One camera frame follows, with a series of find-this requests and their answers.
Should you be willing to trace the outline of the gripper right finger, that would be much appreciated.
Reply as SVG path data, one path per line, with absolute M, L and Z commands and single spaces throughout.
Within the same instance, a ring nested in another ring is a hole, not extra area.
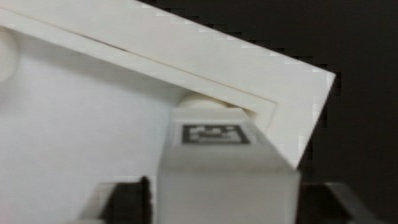
M 385 224 L 342 183 L 303 183 L 298 224 Z

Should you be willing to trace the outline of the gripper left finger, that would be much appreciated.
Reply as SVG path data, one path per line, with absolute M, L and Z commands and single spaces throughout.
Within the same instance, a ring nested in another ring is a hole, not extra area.
M 76 224 L 152 224 L 150 181 L 101 183 Z

